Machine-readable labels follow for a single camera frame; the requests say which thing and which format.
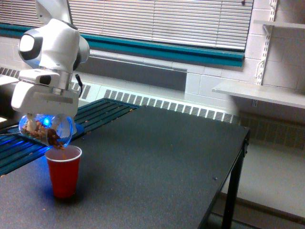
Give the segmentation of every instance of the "red solo cup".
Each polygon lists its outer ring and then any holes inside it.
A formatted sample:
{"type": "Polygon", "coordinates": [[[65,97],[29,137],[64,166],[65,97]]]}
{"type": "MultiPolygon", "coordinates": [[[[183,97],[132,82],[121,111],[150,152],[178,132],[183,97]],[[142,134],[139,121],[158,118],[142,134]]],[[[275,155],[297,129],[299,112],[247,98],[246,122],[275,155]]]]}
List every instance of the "red solo cup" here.
{"type": "Polygon", "coordinates": [[[58,198],[68,198],[75,193],[81,149],[67,146],[64,150],[51,148],[45,153],[49,165],[53,193],[58,198]]]}

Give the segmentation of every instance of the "white shelf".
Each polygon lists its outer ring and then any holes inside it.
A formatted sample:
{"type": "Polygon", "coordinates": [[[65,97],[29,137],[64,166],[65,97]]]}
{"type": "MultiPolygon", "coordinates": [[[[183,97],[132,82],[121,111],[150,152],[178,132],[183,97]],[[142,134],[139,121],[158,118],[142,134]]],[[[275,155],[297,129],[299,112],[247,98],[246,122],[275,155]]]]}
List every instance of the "white shelf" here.
{"type": "Polygon", "coordinates": [[[10,84],[10,83],[16,83],[19,80],[10,76],[0,75],[0,86],[10,84]]]}
{"type": "Polygon", "coordinates": [[[279,87],[259,86],[251,83],[226,80],[214,87],[212,91],[305,109],[305,94],[279,87]]]}
{"type": "Polygon", "coordinates": [[[295,24],[295,23],[276,22],[276,21],[261,21],[261,20],[254,20],[254,23],[262,24],[262,25],[271,25],[281,28],[305,29],[305,24],[295,24]]]}

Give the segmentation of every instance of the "white robot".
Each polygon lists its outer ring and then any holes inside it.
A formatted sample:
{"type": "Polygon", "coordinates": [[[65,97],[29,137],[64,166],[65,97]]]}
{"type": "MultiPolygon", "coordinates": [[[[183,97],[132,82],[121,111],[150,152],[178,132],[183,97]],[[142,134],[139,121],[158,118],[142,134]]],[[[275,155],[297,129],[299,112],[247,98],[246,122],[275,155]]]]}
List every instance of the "white robot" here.
{"type": "Polygon", "coordinates": [[[11,106],[29,119],[36,114],[74,118],[79,95],[71,90],[72,73],[87,61],[89,45],[72,24],[68,0],[36,0],[36,11],[45,25],[20,40],[19,54],[33,69],[20,71],[11,106]]]}

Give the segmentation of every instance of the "window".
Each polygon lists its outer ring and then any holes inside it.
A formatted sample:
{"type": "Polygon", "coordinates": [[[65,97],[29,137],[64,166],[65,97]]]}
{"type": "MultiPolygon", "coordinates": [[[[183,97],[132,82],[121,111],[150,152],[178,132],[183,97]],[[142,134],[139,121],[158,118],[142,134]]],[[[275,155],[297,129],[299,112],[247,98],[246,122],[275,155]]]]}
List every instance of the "window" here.
{"type": "MultiPolygon", "coordinates": [[[[253,0],[69,0],[87,34],[244,51],[253,0]]],[[[0,22],[41,26],[35,0],[0,0],[0,22]]]]}

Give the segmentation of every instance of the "table leg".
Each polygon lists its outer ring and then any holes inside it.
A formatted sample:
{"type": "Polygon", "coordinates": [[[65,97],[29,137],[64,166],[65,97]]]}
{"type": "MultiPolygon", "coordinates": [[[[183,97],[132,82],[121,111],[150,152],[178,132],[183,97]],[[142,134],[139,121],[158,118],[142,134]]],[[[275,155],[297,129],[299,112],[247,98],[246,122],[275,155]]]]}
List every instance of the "table leg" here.
{"type": "Polygon", "coordinates": [[[235,201],[236,201],[236,197],[237,197],[238,185],[239,185],[240,175],[241,175],[242,167],[243,167],[243,161],[244,161],[244,149],[240,153],[240,155],[237,159],[237,162],[235,163],[235,165],[231,171],[228,195],[227,195],[227,200],[226,200],[225,208],[224,208],[224,218],[223,218],[223,223],[222,223],[222,227],[221,227],[222,229],[229,229],[231,227],[234,206],[235,206],[235,201]]]}

